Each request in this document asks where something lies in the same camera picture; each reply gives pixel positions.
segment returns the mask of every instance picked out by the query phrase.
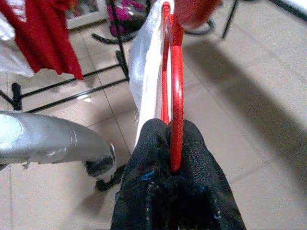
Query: black stand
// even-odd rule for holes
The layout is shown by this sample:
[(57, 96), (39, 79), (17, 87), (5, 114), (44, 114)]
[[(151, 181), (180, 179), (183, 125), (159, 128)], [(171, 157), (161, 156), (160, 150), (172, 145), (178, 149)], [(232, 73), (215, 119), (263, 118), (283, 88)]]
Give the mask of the black stand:
[(230, 23), (232, 22), (232, 19), (234, 17), (235, 12), (236, 12), (236, 9), (237, 9), (237, 6), (238, 6), (238, 2), (239, 2), (239, 0), (235, 0), (234, 4), (232, 6), (230, 15), (228, 17), (227, 25), (226, 25), (226, 27), (224, 29), (224, 32), (223, 32), (223, 35), (222, 35), (222, 39), (226, 38), (227, 32), (229, 30)]
[[(99, 87), (93, 88), (91, 90), (87, 90), (85, 92), (81, 92), (81, 93), (75, 94), (73, 96), (70, 96), (70, 97), (67, 97), (67, 98), (64, 98), (64, 99), (61, 99), (61, 100), (40, 106), (40, 107), (35, 108), (35, 109), (31, 109), (27, 112), (36, 113), (38, 111), (41, 111), (41, 110), (44, 110), (44, 109), (47, 109), (47, 108), (51, 108), (55, 105), (62, 104), (64, 102), (68, 102), (68, 101), (73, 100), (73, 99), (75, 99), (79, 96), (89, 94), (89, 93), (92, 93), (92, 92), (96, 92), (96, 91), (105, 89), (107, 87), (110, 87), (110, 86), (113, 86), (113, 85), (116, 85), (116, 84), (119, 84), (119, 83), (122, 83), (122, 82), (125, 82), (125, 81), (129, 81), (128, 67), (127, 67), (127, 63), (126, 63), (122, 39), (119, 35), (119, 22), (118, 22), (118, 18), (117, 18), (116, 11), (115, 11), (114, 1), (111, 0), (110, 3), (111, 3), (111, 7), (112, 7), (112, 13), (113, 13), (113, 17), (114, 17), (114, 23), (115, 23), (115, 26), (116, 26), (116, 31), (117, 31), (117, 34), (118, 34), (117, 40), (118, 40), (118, 45), (119, 45), (119, 49), (120, 49), (119, 51), (116, 51), (116, 58), (118, 60), (118, 64), (106, 67), (104, 69), (99, 69), (99, 70), (96, 70), (96, 71), (88, 73), (88, 74), (85, 74), (84, 77), (86, 78), (90, 75), (97, 74), (97, 73), (100, 73), (100, 72), (103, 72), (103, 71), (106, 71), (106, 70), (120, 66), (122, 68), (124, 74), (125, 74), (125, 78), (118, 80), (118, 81), (115, 81), (113, 83), (107, 84), (107, 85), (99, 86)], [(1, 90), (0, 90), (0, 96), (2, 98), (4, 98), (8, 103), (10, 103), (13, 106), (14, 110), (22, 110), (23, 109), (23, 104), (22, 104), (23, 98), (32, 96), (34, 94), (37, 94), (37, 93), (40, 93), (40, 92), (43, 92), (43, 91), (46, 91), (46, 90), (49, 90), (49, 89), (52, 89), (52, 88), (60, 86), (60, 85), (67, 84), (67, 83), (75, 81), (75, 80), (76, 80), (75, 78), (69, 79), (69, 80), (64, 80), (64, 81), (61, 81), (59, 83), (49, 85), (47, 87), (44, 87), (44, 88), (41, 88), (41, 89), (38, 89), (38, 90), (34, 90), (32, 92), (28, 92), (28, 93), (25, 93), (25, 94), (22, 94), (21, 86), (18, 83), (15, 82), (15, 83), (12, 84), (13, 98), (10, 98), (8, 95), (6, 95)]]

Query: black metal bar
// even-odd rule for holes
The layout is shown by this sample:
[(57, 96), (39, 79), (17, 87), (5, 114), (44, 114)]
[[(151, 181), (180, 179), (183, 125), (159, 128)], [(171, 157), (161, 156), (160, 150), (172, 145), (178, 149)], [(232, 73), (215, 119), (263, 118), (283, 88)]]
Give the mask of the black metal bar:
[(223, 32), (223, 35), (222, 35), (222, 39), (226, 38), (226, 35), (227, 35), (227, 32), (228, 32), (230, 23), (232, 22), (233, 16), (234, 16), (234, 14), (236, 12), (238, 2), (239, 2), (239, 0), (235, 0), (235, 2), (234, 2), (234, 5), (233, 5), (233, 7), (231, 9), (231, 12), (230, 12), (230, 15), (228, 17), (227, 25), (226, 25), (226, 27), (224, 29), (224, 32)]
[(64, 98), (64, 99), (61, 99), (61, 100), (58, 100), (56, 102), (52, 102), (52, 103), (49, 103), (49, 104), (46, 104), (46, 105), (43, 105), (41, 107), (38, 107), (38, 108), (35, 108), (35, 109), (31, 109), (29, 111), (27, 111), (28, 113), (36, 113), (38, 111), (41, 111), (41, 110), (44, 110), (44, 109), (48, 109), (48, 108), (51, 108), (53, 106), (56, 106), (58, 104), (62, 104), (64, 102), (68, 102), (68, 101), (71, 101), (77, 97), (80, 97), (80, 96), (83, 96), (83, 95), (86, 95), (86, 94), (89, 94), (89, 93), (93, 93), (93, 92), (96, 92), (96, 91), (99, 91), (99, 90), (102, 90), (102, 89), (105, 89), (107, 87), (110, 87), (110, 86), (113, 86), (113, 85), (116, 85), (116, 84), (119, 84), (119, 83), (122, 83), (122, 82), (125, 82), (127, 81), (127, 79), (122, 79), (122, 80), (118, 80), (118, 81), (115, 81), (115, 82), (112, 82), (112, 83), (109, 83), (107, 85), (103, 85), (103, 86), (99, 86), (99, 87), (96, 87), (96, 88), (93, 88), (93, 89), (90, 89), (90, 90), (87, 90), (87, 91), (84, 91), (84, 92), (81, 92), (81, 93), (77, 93), (73, 96), (70, 96), (70, 97), (67, 97), (67, 98)]
[(123, 43), (122, 43), (121, 36), (120, 36), (119, 20), (118, 20), (117, 14), (116, 14), (116, 8), (115, 8), (114, 0), (110, 0), (110, 4), (111, 4), (112, 14), (113, 14), (113, 18), (114, 18), (114, 24), (115, 24), (115, 28), (116, 28), (116, 32), (117, 32), (118, 44), (119, 44), (119, 48), (120, 48), (120, 55), (121, 55), (121, 58), (118, 58), (118, 54), (117, 54), (117, 58), (118, 58), (120, 66), (123, 69), (123, 72), (124, 72), (127, 80), (129, 80), (129, 75), (128, 75), (129, 73), (128, 73), (128, 67), (127, 67), (127, 62), (126, 62), (126, 57), (125, 57), (125, 51), (124, 51)]
[(150, 12), (150, 0), (146, 0), (145, 4), (146, 4), (146, 17), (147, 17)]
[[(93, 74), (97, 74), (97, 73), (100, 73), (100, 72), (103, 72), (103, 71), (106, 71), (106, 70), (109, 70), (109, 69), (112, 69), (112, 68), (115, 68), (115, 67), (118, 67), (120, 66), (119, 64), (116, 64), (116, 65), (113, 65), (113, 66), (109, 66), (107, 68), (104, 68), (104, 69), (99, 69), (99, 70), (96, 70), (94, 72), (91, 72), (91, 73), (87, 73), (87, 74), (84, 74), (83, 77), (86, 78), (90, 75), (93, 75)], [(64, 84), (67, 84), (67, 83), (70, 83), (72, 81), (75, 81), (76, 79), (75, 78), (72, 78), (72, 79), (68, 79), (68, 80), (64, 80), (64, 81), (61, 81), (59, 83), (56, 83), (56, 84), (53, 84), (53, 85), (49, 85), (49, 86), (46, 86), (44, 88), (41, 88), (41, 89), (38, 89), (38, 90), (34, 90), (34, 91), (31, 91), (31, 92), (27, 92), (25, 94), (22, 94), (21, 97), (24, 98), (24, 97), (28, 97), (28, 96), (31, 96), (33, 94), (37, 94), (39, 92), (42, 92), (42, 91), (46, 91), (46, 90), (49, 90), (49, 89), (52, 89), (54, 87), (57, 87), (57, 86), (60, 86), (60, 85), (64, 85)]]
[(13, 91), (13, 108), (14, 110), (22, 110), (23, 109), (23, 103), (21, 98), (21, 86), (14, 82), (12, 84), (12, 91)]
[(2, 90), (0, 90), (0, 96), (3, 97), (8, 103), (14, 106), (14, 101), (8, 95), (6, 95)]
[(279, 7), (283, 8), (284, 10), (290, 12), (291, 14), (295, 15), (296, 17), (304, 20), (307, 22), (307, 15), (303, 11), (300, 11), (298, 8), (291, 6), (289, 3), (286, 3), (282, 0), (269, 0), (272, 3), (278, 5)]

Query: black metal rack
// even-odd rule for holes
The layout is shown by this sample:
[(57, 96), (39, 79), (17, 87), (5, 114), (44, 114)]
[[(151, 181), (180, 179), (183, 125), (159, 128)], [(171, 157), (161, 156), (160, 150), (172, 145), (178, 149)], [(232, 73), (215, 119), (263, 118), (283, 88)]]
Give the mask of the black metal rack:
[[(77, 98), (79, 96), (82, 96), (82, 95), (85, 95), (85, 94), (89, 94), (89, 93), (92, 93), (92, 92), (96, 92), (96, 91), (105, 89), (107, 87), (110, 87), (110, 86), (113, 86), (113, 85), (116, 85), (116, 84), (119, 84), (119, 83), (122, 83), (122, 82), (125, 82), (125, 81), (129, 81), (128, 67), (127, 67), (127, 63), (126, 63), (126, 58), (125, 58), (125, 52), (124, 52), (124, 48), (123, 48), (122, 38), (120, 36), (119, 21), (118, 21), (118, 18), (117, 18), (114, 1), (111, 0), (110, 4), (111, 4), (111, 8), (112, 8), (112, 13), (113, 13), (113, 17), (114, 17), (114, 23), (115, 23), (115, 26), (116, 26), (116, 31), (117, 31), (117, 34), (118, 34), (117, 35), (117, 39), (118, 39), (119, 51), (116, 51), (116, 58), (118, 60), (118, 64), (115, 64), (115, 65), (112, 65), (112, 66), (109, 66), (109, 67), (106, 67), (106, 68), (103, 68), (103, 69), (99, 69), (99, 70), (96, 70), (96, 71), (91, 72), (91, 73), (87, 73), (87, 74), (84, 75), (84, 77), (86, 78), (86, 77), (91, 76), (93, 74), (101, 73), (101, 72), (104, 72), (106, 70), (113, 69), (113, 68), (116, 68), (116, 67), (121, 67), (123, 72), (124, 72), (124, 74), (125, 74), (125, 78), (123, 78), (121, 80), (118, 80), (118, 81), (115, 81), (115, 82), (112, 82), (112, 83), (109, 83), (109, 84), (106, 84), (106, 85), (103, 85), (103, 86), (99, 86), (99, 87), (96, 87), (96, 88), (93, 88), (93, 89), (90, 89), (90, 90), (87, 90), (87, 91), (75, 94), (75, 95), (72, 95), (70, 97), (67, 97), (67, 98), (64, 98), (64, 99), (61, 99), (61, 100), (58, 100), (58, 101), (55, 101), (55, 102), (52, 102), (52, 103), (49, 103), (49, 104), (37, 107), (37, 108), (34, 108), (34, 109), (31, 109), (31, 110), (29, 110), (27, 112), (29, 112), (29, 113), (36, 113), (38, 111), (41, 111), (41, 110), (53, 107), (55, 105), (58, 105), (58, 104), (61, 104), (61, 103), (73, 100), (73, 99), (75, 99), (75, 98)], [(8, 103), (10, 103), (13, 106), (14, 110), (22, 110), (23, 109), (23, 103), (22, 103), (23, 102), (23, 98), (35, 95), (37, 93), (40, 93), (40, 92), (52, 89), (52, 88), (60, 86), (60, 85), (64, 85), (64, 84), (70, 83), (70, 82), (75, 81), (75, 80), (76, 80), (75, 78), (64, 80), (64, 81), (61, 81), (59, 83), (56, 83), (56, 84), (53, 84), (53, 85), (49, 85), (47, 87), (43, 87), (41, 89), (34, 90), (32, 92), (28, 92), (28, 93), (24, 93), (24, 94), (22, 94), (21, 86), (18, 83), (15, 82), (15, 83), (12, 84), (13, 98), (10, 98), (8, 95), (6, 95), (1, 90), (0, 90), (0, 96), (2, 98), (4, 98)]]

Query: gray metal part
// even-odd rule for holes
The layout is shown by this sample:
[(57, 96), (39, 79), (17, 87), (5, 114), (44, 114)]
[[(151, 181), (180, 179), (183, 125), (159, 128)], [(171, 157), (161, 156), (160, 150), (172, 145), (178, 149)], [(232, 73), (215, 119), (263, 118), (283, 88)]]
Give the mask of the gray metal part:
[[(15, 130), (1, 128), (8, 120)], [(50, 116), (0, 111), (0, 137), (0, 165), (113, 159), (108, 144), (94, 131)]]

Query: beige floor tile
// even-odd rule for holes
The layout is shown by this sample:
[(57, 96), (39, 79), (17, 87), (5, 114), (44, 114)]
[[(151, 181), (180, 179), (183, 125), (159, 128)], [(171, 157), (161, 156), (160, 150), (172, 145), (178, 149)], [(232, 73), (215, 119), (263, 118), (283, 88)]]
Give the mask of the beige floor tile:
[(246, 66), (266, 60), (270, 54), (235, 27), (226, 40), (196, 40), (183, 48), (185, 63), (209, 90), (225, 82), (237, 80), (237, 72)]
[(91, 56), (118, 49), (118, 45), (107, 45), (92, 38), (93, 33), (105, 38), (115, 39), (109, 32), (109, 23), (98, 23), (82, 30), (81, 35)]
[(296, 204), (307, 213), (307, 144), (302, 143), (291, 156), (272, 163), (274, 175), (292, 195)]
[[(0, 85), (0, 90), (8, 95), (8, 85)], [(8, 102), (0, 96), (0, 110), (8, 110)]]
[(76, 32), (70, 33), (70, 42), (71, 42), (73, 50), (75, 51), (78, 59), (90, 56), (89, 52), (87, 51), (85, 41), (82, 38), (82, 35), (80, 32), (76, 31)]
[(307, 84), (307, 45), (291, 47), (277, 56), (290, 68), (298, 72)]
[(227, 179), (257, 168), (262, 160), (212, 96), (196, 86), (185, 92), (185, 118), (201, 131), (209, 151)]
[(190, 34), (184, 34), (183, 41), (182, 41), (182, 48), (183, 48), (183, 54), (185, 47), (192, 46), (195, 43), (209, 43), (214, 42), (217, 40), (217, 36), (214, 33), (207, 34), (205, 36), (203, 35), (190, 35)]
[(123, 82), (105, 89), (107, 100), (115, 115), (135, 108), (129, 84)]
[(200, 85), (200, 81), (197, 79), (195, 74), (192, 72), (189, 66), (186, 63), (183, 63), (184, 70), (184, 89), (189, 90), (196, 85)]
[(94, 193), (95, 179), (80, 162), (12, 165), (14, 229), (87, 229), (85, 208)]
[(227, 23), (227, 19), (228, 17), (222, 13), (220, 13), (219, 11), (217, 11), (213, 16), (212, 19), (214, 20), (215, 23), (215, 30), (214, 33), (216, 35), (218, 35), (219, 38), (222, 37), (222, 34), (224, 32), (224, 28), (226, 26)]
[(38, 114), (56, 116), (83, 126), (90, 126), (113, 117), (103, 90), (80, 96), (72, 101), (40, 111)]
[(84, 57), (79, 59), (79, 64), (83, 75), (95, 71), (94, 64), (90, 57)]
[(269, 1), (240, 2), (234, 23), (271, 52), (307, 44), (306, 24)]
[(106, 85), (118, 80), (125, 79), (125, 74), (121, 67), (115, 67), (98, 74), (101, 84)]
[(118, 184), (105, 192), (94, 191), (65, 219), (60, 230), (110, 229), (115, 194), (118, 191)]
[(276, 169), (267, 165), (231, 185), (247, 229), (306, 229), (306, 209), (275, 174)]
[(217, 7), (216, 11), (225, 16), (228, 16), (234, 4), (234, 0), (224, 0), (222, 2), (223, 2), (222, 6)]
[(291, 154), (307, 136), (302, 85), (275, 61), (238, 76), (240, 82), (214, 92), (214, 97), (265, 159)]
[(8, 83), (8, 73), (0, 72), (0, 85)]
[(114, 145), (118, 167), (126, 164), (130, 157), (130, 153), (115, 118), (102, 121), (89, 126), (89, 128), (100, 134), (106, 142), (111, 142)]
[(129, 152), (132, 153), (135, 145), (136, 132), (138, 127), (139, 113), (137, 108), (116, 115), (118, 126), (127, 143)]
[(9, 83), (13, 83), (15, 81), (19, 81), (23, 78), (26, 78), (25, 76), (22, 76), (22, 75), (19, 75), (19, 74), (16, 74), (16, 73), (11, 73), (9, 72), (8, 73), (8, 82)]
[(278, 106), (307, 129), (306, 81), (274, 58), (247, 68), (247, 74)]
[(0, 171), (0, 225), (3, 230), (12, 230), (10, 166)]
[(102, 53), (94, 54), (91, 56), (93, 64), (96, 70), (103, 69), (109, 67), (111, 65), (118, 64), (118, 60), (116, 58), (115, 51), (117, 48), (108, 49)]
[[(62, 74), (61, 76), (57, 75), (57, 78), (48, 78), (48, 76), (45, 73), (42, 73), (44, 76), (38, 76), (36, 75), (33, 78), (30, 79), (22, 79), (18, 81), (18, 83), (22, 87), (22, 92), (30, 92), (36, 89), (39, 89), (41, 87), (45, 87), (48, 85), (51, 85), (53, 83), (56, 83), (56, 81), (59, 81), (59, 78), (62, 78), (64, 80), (63, 75), (71, 78), (71, 75), (68, 74)], [(97, 75), (88, 77), (84, 79), (83, 81), (77, 80), (73, 81), (71, 83), (41, 92), (39, 94), (26, 97), (23, 99), (23, 110), (27, 111), (32, 108), (36, 108), (38, 106), (45, 105), (47, 103), (54, 102), (56, 100), (60, 100), (63, 98), (66, 98), (68, 96), (72, 96), (74, 94), (95, 88), (101, 86), (99, 78)]]

